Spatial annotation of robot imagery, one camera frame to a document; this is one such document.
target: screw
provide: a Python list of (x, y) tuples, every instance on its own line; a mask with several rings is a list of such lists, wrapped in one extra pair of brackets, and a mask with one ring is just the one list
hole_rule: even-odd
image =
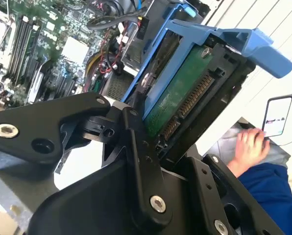
[(130, 113), (133, 114), (134, 116), (138, 115), (138, 113), (135, 110), (130, 110)]
[(226, 226), (218, 219), (215, 220), (215, 227), (221, 235), (228, 235), (229, 234)]
[(205, 48), (205, 50), (203, 50), (203, 52), (201, 53), (201, 57), (206, 58), (206, 56), (210, 54), (210, 51), (211, 50), (209, 47)]
[(100, 103), (100, 104), (105, 104), (105, 101), (104, 101), (103, 99), (97, 98), (96, 100), (97, 100), (97, 102)]
[(147, 141), (143, 141), (143, 145), (145, 145), (145, 146), (149, 146), (149, 143), (147, 142)]
[(215, 161), (215, 163), (219, 162), (219, 160), (218, 160), (218, 158), (216, 156), (213, 156), (213, 160)]
[(19, 130), (11, 124), (0, 124), (0, 137), (11, 139), (18, 135)]
[(158, 213), (163, 213), (163, 212), (166, 211), (166, 204), (165, 204), (165, 201), (164, 201), (161, 197), (159, 197), (159, 196), (157, 196), (157, 195), (152, 196), (152, 197), (150, 198), (150, 204), (151, 204), (151, 207), (152, 207), (155, 211), (157, 211)]

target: cable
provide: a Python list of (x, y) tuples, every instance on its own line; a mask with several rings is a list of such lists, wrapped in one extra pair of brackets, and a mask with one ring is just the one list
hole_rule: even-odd
[(121, 13), (122, 13), (122, 15), (124, 15), (124, 9), (123, 9), (123, 7), (122, 7), (122, 5), (118, 2), (118, 1), (116, 1), (116, 0), (108, 0), (108, 1), (106, 1), (106, 2), (114, 2), (115, 4), (117, 4), (117, 5), (119, 5), (119, 7), (120, 7), (120, 10), (121, 10)]
[(99, 30), (112, 27), (124, 21), (130, 21), (138, 24), (138, 16), (143, 14), (145, 11), (147, 11), (147, 7), (143, 7), (138, 11), (128, 13), (123, 16), (102, 16), (96, 19), (91, 19), (90, 21), (88, 21), (87, 27), (89, 30)]
[(110, 47), (112, 45), (112, 43), (114, 42), (115, 38), (118, 36), (118, 34), (114, 34), (111, 39), (109, 40), (109, 43), (108, 43), (108, 46), (107, 46), (107, 50), (106, 50), (106, 62), (107, 62), (107, 65), (111, 68), (111, 70), (115, 73), (115, 75), (117, 76), (120, 76), (121, 73), (119, 71), (117, 71), (113, 65), (111, 64), (111, 61), (110, 61), (110, 56), (109, 56), (109, 51), (110, 51)]
[(88, 75), (88, 72), (89, 72), (89, 70), (91, 69), (93, 63), (94, 63), (95, 61), (97, 61), (97, 60), (100, 58), (100, 56), (101, 56), (101, 53), (99, 53), (98, 55), (96, 55), (96, 56), (91, 60), (91, 62), (88, 64), (88, 67), (87, 67), (87, 69), (86, 69), (85, 76)]
[(290, 144), (290, 143), (292, 143), (292, 141), (289, 142), (289, 143), (286, 143), (286, 144), (281, 144), (281, 145), (278, 145), (278, 144), (276, 144), (276, 143), (271, 143), (271, 144), (272, 144), (272, 145), (276, 145), (276, 146), (285, 146), (285, 145), (288, 145), (288, 144)]

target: blue sleeve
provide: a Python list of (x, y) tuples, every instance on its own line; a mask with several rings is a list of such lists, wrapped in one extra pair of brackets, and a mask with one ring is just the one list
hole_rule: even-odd
[(287, 169), (264, 163), (250, 168), (239, 180), (281, 230), (292, 235), (292, 192)]

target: black cable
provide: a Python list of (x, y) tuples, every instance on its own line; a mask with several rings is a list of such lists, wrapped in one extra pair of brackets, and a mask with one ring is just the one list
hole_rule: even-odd
[(131, 12), (123, 16), (102, 16), (88, 21), (87, 27), (89, 30), (99, 30), (112, 27), (124, 21), (130, 21), (137, 24), (138, 16), (142, 15), (145, 11), (147, 11), (147, 7), (143, 7), (138, 11)]
[(111, 45), (114, 43), (114, 41), (115, 41), (115, 39), (116, 39), (117, 36), (118, 36), (118, 34), (115, 34), (115, 35), (113, 35), (112, 38), (109, 40), (108, 45), (107, 45), (107, 50), (106, 50), (106, 55), (105, 55), (105, 57), (106, 57), (107, 65), (111, 68), (111, 70), (113, 71), (113, 73), (114, 73), (115, 75), (117, 75), (117, 76), (120, 76), (120, 75), (121, 75), (121, 72), (120, 72), (120, 71), (117, 71), (117, 70), (112, 66), (112, 63), (111, 63), (111, 61), (110, 61), (110, 47), (111, 47)]
[(120, 9), (119, 9), (118, 5), (115, 3), (115, 1), (111, 1), (111, 0), (110, 1), (104, 1), (104, 2), (102, 2), (102, 5), (103, 6), (107, 5), (110, 8), (110, 12), (108, 12), (106, 14), (107, 16), (109, 16), (110, 13), (111, 13), (111, 7), (113, 7), (116, 10), (118, 16), (122, 15), (122, 12), (120, 11)]
[(272, 145), (277, 145), (277, 146), (285, 146), (285, 145), (288, 145), (288, 144), (290, 144), (290, 143), (292, 143), (292, 141), (289, 142), (289, 143), (286, 143), (286, 144), (281, 144), (281, 145), (278, 145), (278, 144), (276, 144), (276, 143), (271, 143), (271, 144), (272, 144)]
[(112, 2), (114, 4), (114, 6), (115, 6), (115, 9), (119, 13), (119, 16), (124, 15), (124, 9), (123, 9), (122, 5), (118, 1), (108, 0), (108, 1), (105, 1), (105, 2)]

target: phone screen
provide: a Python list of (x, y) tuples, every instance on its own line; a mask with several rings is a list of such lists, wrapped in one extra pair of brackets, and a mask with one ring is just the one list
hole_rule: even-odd
[(266, 137), (279, 136), (283, 133), (291, 102), (291, 97), (268, 101), (263, 124), (263, 131), (265, 131)]

